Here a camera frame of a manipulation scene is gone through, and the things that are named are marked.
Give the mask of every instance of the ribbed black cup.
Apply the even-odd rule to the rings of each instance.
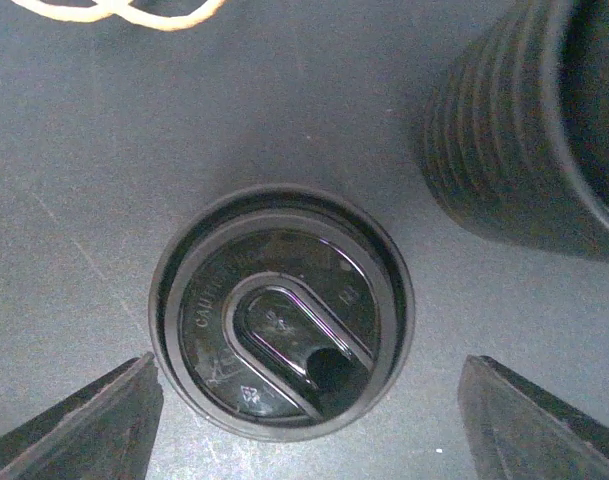
[[[439,204],[480,236],[609,261],[605,75],[609,0],[518,2],[427,103],[422,169]]]

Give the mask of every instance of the black plastic object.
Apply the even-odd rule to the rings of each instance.
[[[236,193],[169,244],[150,297],[179,394],[240,435],[303,440],[363,415],[407,356],[413,296],[366,214],[294,186]]]
[[[163,401],[153,354],[133,358],[0,437],[0,480],[144,480]]]
[[[608,52],[609,0],[527,0],[449,68],[427,103],[421,162],[456,222],[609,261]]]
[[[480,480],[609,480],[609,428],[492,358],[467,358],[459,404]]]

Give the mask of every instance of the gray desk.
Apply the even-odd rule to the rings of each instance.
[[[269,181],[341,194],[390,231],[415,287],[411,356],[373,412],[301,444],[225,433],[162,379],[151,479],[473,479],[456,403],[467,353],[609,426],[609,266],[461,230],[409,148],[432,80],[508,4],[229,0],[168,34],[0,0],[0,435],[149,349],[167,240]]]

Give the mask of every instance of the white cord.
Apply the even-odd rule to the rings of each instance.
[[[92,7],[67,7],[51,5],[41,0],[11,0],[13,3],[30,10],[33,13],[61,22],[97,22],[111,15],[122,17],[135,25],[173,32],[184,30],[202,23],[212,17],[226,0],[206,0],[197,10],[181,17],[160,17],[143,12],[129,5],[133,0],[93,0]]]

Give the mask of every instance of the scratch on surface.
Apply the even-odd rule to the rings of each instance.
[[[210,452],[211,458],[213,459],[213,461],[215,463],[220,463],[220,458],[217,455],[217,453],[215,452],[215,449],[213,448],[213,442],[211,441],[211,439],[206,437],[205,442],[206,442],[206,448],[208,448],[208,451]]]
[[[53,211],[50,208],[48,208],[48,206],[39,197],[39,195],[37,195],[35,192],[30,192],[30,193],[31,193],[31,196],[40,205],[40,207],[42,207],[42,210],[44,210],[46,212],[46,214],[51,218],[51,220],[53,221],[55,226],[57,226],[62,231],[64,231],[64,227],[63,227],[62,223],[55,216],[55,213],[53,213]],[[70,236],[68,234],[66,234],[66,236],[71,241],[71,243],[73,243],[73,245],[75,245],[75,247],[80,252],[82,257],[84,257],[84,260],[86,260],[86,263],[88,264],[90,269],[93,271],[93,273],[95,273],[95,275],[97,275],[97,277],[103,283],[110,283],[108,277],[106,275],[104,275],[104,273],[102,273],[102,270],[100,270],[99,265],[93,260],[93,258],[89,255],[89,253],[86,251],[86,249],[84,249],[84,247],[82,247],[80,242],[78,242],[72,236]],[[124,312],[126,312],[126,314],[129,316],[129,318],[131,320],[133,320],[133,322],[135,322],[135,326],[137,327],[137,330],[144,336],[144,338],[147,338],[146,334],[144,333],[144,330],[142,329],[142,326],[140,325],[140,322],[137,321],[135,314],[133,313],[131,308],[126,303],[126,300],[124,300],[124,298],[119,294],[119,292],[117,291],[117,289],[115,287],[109,286],[109,291],[112,293],[113,297],[119,302],[120,306],[122,307]]]
[[[186,403],[184,404],[184,406],[186,408],[188,408],[188,413],[191,414],[191,418],[193,418],[193,421],[195,422],[195,425],[199,428],[201,425],[200,425],[200,420],[199,420],[199,418],[197,416],[197,413],[195,413],[193,411],[193,409],[191,407],[189,407]]]

